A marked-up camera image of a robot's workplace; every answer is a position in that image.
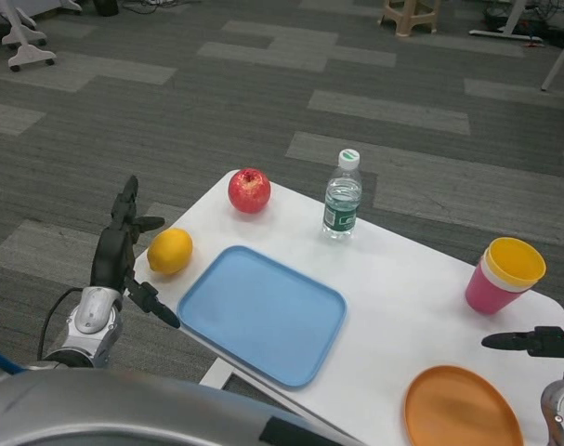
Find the red apple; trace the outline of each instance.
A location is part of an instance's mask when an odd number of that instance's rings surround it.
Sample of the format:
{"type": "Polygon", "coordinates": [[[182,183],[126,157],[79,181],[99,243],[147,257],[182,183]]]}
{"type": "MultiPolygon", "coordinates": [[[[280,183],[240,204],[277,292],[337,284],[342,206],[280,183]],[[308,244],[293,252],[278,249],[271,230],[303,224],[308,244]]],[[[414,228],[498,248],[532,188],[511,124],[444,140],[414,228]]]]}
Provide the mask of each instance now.
{"type": "Polygon", "coordinates": [[[228,185],[232,205],[241,212],[255,214],[265,207],[271,195],[271,185],[265,174],[256,169],[238,171],[228,185]]]}

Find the floor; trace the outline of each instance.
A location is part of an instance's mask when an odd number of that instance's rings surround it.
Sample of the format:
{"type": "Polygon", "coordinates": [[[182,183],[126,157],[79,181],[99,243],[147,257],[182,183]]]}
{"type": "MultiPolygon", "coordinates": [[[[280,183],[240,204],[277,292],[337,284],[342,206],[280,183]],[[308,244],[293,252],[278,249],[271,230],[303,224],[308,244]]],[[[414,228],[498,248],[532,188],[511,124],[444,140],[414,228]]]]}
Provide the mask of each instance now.
{"type": "MultiPolygon", "coordinates": [[[[469,263],[495,237],[521,237],[548,264],[536,289],[564,307],[564,67],[538,88],[558,48],[469,37],[482,3],[462,1],[443,4],[438,33],[407,39],[377,26],[378,0],[84,8],[39,21],[54,67],[10,72],[0,46],[4,354],[34,360],[46,311],[86,284],[129,175],[139,212],[171,222],[247,165],[320,200],[345,147],[362,156],[362,218],[469,263]]],[[[213,360],[125,309],[112,367],[199,381],[213,360]]]]}

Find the bottle label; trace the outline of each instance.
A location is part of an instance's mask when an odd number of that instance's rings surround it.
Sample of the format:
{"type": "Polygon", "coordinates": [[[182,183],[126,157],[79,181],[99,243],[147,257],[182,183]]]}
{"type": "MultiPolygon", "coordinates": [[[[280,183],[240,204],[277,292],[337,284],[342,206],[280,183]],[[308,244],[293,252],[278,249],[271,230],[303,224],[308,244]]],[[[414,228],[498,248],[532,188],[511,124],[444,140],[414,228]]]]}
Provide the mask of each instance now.
{"type": "Polygon", "coordinates": [[[327,226],[330,230],[337,230],[338,232],[351,230],[356,224],[357,212],[358,207],[356,207],[356,209],[352,209],[351,211],[337,211],[329,204],[326,204],[323,221],[325,226],[327,226]]]}

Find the bottle cap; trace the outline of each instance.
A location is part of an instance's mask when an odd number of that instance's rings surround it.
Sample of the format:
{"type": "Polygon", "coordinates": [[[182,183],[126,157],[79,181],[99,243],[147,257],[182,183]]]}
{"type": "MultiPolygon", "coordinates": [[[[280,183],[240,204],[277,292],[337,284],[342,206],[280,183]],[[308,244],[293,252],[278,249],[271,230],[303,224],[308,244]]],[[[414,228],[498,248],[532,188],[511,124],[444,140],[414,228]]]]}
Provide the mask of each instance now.
{"type": "Polygon", "coordinates": [[[339,166],[342,169],[354,170],[360,164],[360,154],[353,149],[343,149],[339,152],[339,166]]]}

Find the cup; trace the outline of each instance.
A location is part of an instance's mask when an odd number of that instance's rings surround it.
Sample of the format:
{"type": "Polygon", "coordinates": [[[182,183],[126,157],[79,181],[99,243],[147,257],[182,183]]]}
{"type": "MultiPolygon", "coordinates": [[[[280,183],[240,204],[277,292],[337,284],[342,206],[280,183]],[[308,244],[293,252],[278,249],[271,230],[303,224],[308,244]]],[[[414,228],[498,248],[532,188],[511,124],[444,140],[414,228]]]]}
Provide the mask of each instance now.
{"type": "Polygon", "coordinates": [[[538,251],[519,239],[502,237],[490,243],[466,288],[471,308],[494,314],[532,288],[545,275],[538,251]]]}

